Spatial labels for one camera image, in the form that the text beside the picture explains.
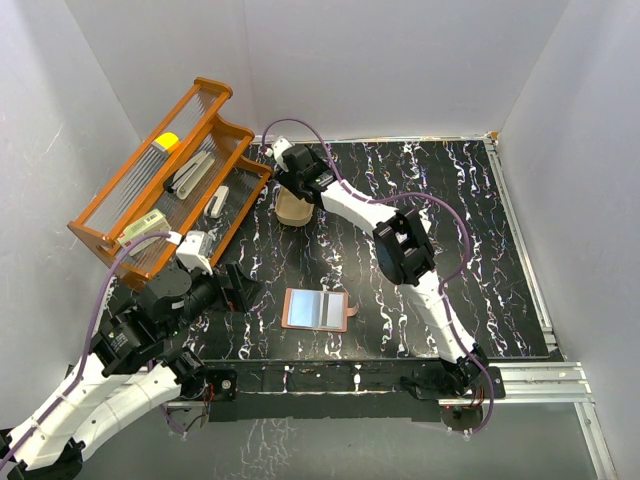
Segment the beige oval tray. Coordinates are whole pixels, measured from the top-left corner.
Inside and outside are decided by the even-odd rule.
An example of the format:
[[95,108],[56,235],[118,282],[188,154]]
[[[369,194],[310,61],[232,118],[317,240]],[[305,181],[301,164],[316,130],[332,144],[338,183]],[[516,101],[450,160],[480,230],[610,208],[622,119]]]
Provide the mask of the beige oval tray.
[[293,193],[282,186],[278,192],[275,213],[278,221],[291,227],[307,225],[313,215],[314,206],[298,199]]

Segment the white card black stripe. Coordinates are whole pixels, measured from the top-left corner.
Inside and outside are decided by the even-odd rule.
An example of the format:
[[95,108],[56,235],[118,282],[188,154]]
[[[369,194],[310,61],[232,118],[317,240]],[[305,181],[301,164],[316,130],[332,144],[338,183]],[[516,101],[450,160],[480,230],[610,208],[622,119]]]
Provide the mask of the white card black stripe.
[[341,293],[324,292],[320,300],[319,325],[331,329],[342,329],[345,319],[345,296]]

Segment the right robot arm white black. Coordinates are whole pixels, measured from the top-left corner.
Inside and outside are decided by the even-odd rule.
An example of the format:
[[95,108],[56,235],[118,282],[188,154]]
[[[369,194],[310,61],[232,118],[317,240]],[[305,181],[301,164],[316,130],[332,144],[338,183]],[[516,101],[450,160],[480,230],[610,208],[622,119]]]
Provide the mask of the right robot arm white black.
[[310,147],[281,137],[266,149],[275,179],[297,199],[335,214],[369,235],[384,276],[414,306],[436,341],[445,385],[466,397],[478,389],[488,360],[447,300],[436,272],[430,223],[415,207],[393,208],[341,179]]

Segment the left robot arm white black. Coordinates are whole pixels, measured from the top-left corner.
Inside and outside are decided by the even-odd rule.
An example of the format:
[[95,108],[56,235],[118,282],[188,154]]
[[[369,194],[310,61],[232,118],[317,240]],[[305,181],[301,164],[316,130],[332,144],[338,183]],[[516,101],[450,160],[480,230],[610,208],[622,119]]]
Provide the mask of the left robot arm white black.
[[223,275],[162,270],[115,315],[56,391],[20,425],[1,433],[10,479],[73,479],[107,440],[178,398],[213,397],[208,369],[172,340],[207,310],[248,312],[259,282],[228,263]]

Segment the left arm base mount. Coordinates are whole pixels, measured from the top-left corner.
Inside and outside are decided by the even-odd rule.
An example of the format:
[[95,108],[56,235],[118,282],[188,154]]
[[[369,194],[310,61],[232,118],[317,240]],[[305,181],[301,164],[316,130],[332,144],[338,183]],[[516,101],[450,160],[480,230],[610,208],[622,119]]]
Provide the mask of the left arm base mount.
[[229,369],[204,368],[200,373],[180,385],[178,402],[197,402],[201,412],[187,424],[180,424],[171,415],[170,401],[158,407],[172,434],[186,439],[195,425],[204,426],[212,419],[216,402],[233,402],[237,397],[237,374]]

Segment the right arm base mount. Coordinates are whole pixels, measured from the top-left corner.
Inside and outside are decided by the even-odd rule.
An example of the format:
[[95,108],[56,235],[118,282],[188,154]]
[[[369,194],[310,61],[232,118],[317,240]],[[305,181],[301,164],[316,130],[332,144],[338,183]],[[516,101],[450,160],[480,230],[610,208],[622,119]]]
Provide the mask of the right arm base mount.
[[491,398],[506,398],[500,369],[485,366],[482,371],[474,363],[469,371],[449,371],[440,361],[419,361],[397,385],[417,400],[461,400],[463,407],[488,406]]

